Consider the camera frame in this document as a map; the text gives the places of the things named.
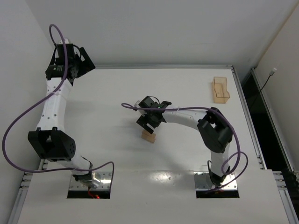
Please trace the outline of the clear amber plastic box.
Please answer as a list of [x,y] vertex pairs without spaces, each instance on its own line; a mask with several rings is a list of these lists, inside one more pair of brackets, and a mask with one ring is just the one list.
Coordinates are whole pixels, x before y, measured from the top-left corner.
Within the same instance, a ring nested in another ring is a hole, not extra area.
[[225,104],[230,99],[227,84],[228,81],[226,77],[213,77],[212,93],[214,103]]

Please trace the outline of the wood block four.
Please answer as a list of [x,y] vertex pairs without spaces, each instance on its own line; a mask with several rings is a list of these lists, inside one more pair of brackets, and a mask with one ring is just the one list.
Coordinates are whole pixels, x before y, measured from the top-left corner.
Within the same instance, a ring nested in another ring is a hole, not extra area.
[[152,134],[150,134],[149,132],[142,132],[142,136],[152,137]]

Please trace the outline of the wood block five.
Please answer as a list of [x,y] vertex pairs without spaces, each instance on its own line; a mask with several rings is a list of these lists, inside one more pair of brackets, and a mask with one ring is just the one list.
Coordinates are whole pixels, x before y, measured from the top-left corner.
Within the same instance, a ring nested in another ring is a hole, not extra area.
[[142,134],[141,138],[150,142],[150,143],[154,143],[156,141],[156,135],[155,134],[151,134],[151,135],[146,135],[146,134]]

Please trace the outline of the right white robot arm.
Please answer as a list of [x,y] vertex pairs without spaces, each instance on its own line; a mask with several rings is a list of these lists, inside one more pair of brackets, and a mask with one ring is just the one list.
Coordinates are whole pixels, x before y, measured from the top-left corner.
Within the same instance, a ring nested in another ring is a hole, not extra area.
[[199,131],[205,146],[211,152],[211,166],[209,176],[211,182],[219,187],[230,171],[230,165],[225,163],[228,159],[229,145],[233,133],[229,126],[210,111],[179,110],[169,101],[155,102],[149,96],[135,103],[138,108],[151,108],[151,111],[141,110],[142,114],[137,124],[147,132],[153,133],[154,128],[162,122],[175,123]]

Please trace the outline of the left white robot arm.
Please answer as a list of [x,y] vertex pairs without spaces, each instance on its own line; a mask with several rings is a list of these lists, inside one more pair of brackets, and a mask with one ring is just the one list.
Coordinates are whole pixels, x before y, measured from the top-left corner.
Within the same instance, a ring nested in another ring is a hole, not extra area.
[[46,70],[48,98],[35,131],[28,140],[41,159],[70,168],[76,181],[92,182],[92,163],[76,151],[73,138],[65,133],[64,115],[74,80],[95,69],[83,47],[66,42],[57,44]]

